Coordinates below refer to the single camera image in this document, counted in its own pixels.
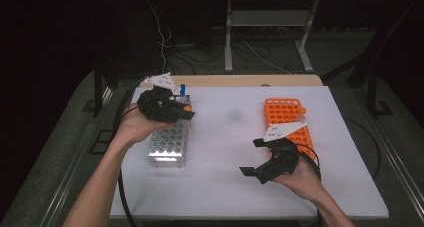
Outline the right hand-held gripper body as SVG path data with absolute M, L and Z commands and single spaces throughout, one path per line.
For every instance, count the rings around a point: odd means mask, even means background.
M 258 180 L 265 184 L 283 173 L 293 173 L 299 160 L 297 145 L 287 138 L 288 135 L 305 127 L 307 122 L 291 122 L 271 124 L 263 137 L 271 158 L 262 164 L 258 170 L 261 177 Z

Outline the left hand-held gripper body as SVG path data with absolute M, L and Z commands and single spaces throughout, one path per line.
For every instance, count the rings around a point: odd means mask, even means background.
M 140 94 L 137 105 L 140 112 L 149 120 L 156 122 L 177 122 L 178 103 L 172 100 L 176 85 L 169 73 L 149 76 L 144 80 L 152 89 Z

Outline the orange plastic test tube rack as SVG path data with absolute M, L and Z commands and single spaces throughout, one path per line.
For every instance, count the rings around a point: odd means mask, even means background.
M 297 122 L 297 111 L 303 107 L 298 99 L 268 98 L 264 102 L 264 116 L 266 127 L 271 124 Z M 308 124 L 287 136 L 293 141 L 300 152 L 307 154 L 312 160 L 316 159 L 314 146 L 309 133 Z

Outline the metal test tube rack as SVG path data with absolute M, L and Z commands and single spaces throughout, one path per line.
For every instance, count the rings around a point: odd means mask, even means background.
M 147 158 L 153 167 L 182 168 L 186 163 L 189 121 L 179 119 L 151 136 Z

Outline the person's right hand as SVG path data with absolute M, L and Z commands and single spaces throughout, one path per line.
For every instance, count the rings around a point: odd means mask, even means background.
M 314 173 L 312 167 L 300 158 L 292 174 L 283 173 L 273 179 L 273 182 L 284 185 L 300 198 L 316 203 L 325 194 L 326 190 Z

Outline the person's left hand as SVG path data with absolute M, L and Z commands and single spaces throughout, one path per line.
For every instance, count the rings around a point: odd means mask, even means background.
M 140 112 L 137 104 L 130 104 L 124 109 L 114 141 L 122 146 L 131 147 L 135 143 L 145 140 L 154 131 L 169 126 L 171 123 L 147 119 Z

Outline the black stand leg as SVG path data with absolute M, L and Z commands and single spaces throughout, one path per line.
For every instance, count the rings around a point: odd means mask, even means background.
M 94 117 L 103 107 L 104 92 L 107 87 L 115 88 L 119 82 L 119 73 L 110 61 L 97 59 L 94 62 Z

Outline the black floor socket plate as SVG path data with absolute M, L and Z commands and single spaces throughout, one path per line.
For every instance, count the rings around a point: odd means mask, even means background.
M 107 151 L 112 138 L 113 131 L 111 129 L 101 129 L 90 147 L 89 153 L 93 155 L 103 155 Z

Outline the grey metal stand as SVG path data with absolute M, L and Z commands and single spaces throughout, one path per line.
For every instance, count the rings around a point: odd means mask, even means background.
M 313 70 L 305 49 L 320 0 L 312 0 L 308 9 L 302 10 L 234 10 L 232 0 L 227 0 L 224 45 L 224 70 L 233 71 L 231 33 L 233 27 L 302 27 L 302 36 L 295 48 L 306 72 Z

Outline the metal floor rail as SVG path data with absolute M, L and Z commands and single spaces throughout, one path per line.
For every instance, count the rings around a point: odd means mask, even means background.
M 88 101 L 89 120 L 82 127 L 82 132 L 74 145 L 75 153 L 63 172 L 62 179 L 54 192 L 53 199 L 40 223 L 40 227 L 55 227 L 59 222 L 60 213 L 68 199 L 74 182 L 78 178 L 81 164 L 84 162 L 89 149 L 95 143 L 95 137 L 100 133 L 100 123 L 104 115 L 103 106 L 107 106 L 113 96 L 113 91 L 107 87 L 100 92 L 101 96 L 95 94 L 95 98 Z
M 391 222 L 424 226 L 424 131 L 412 120 L 369 116 L 367 124 L 381 153 L 375 175 Z

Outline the black stand frame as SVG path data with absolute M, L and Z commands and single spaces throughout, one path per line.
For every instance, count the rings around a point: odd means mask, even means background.
M 415 0 L 392 23 L 379 28 L 368 47 L 357 57 L 321 77 L 326 82 L 353 69 L 348 84 L 359 88 L 367 82 L 366 108 L 374 118 L 389 115 L 377 108 L 377 80 L 395 87 L 418 119 L 424 118 L 424 0 Z

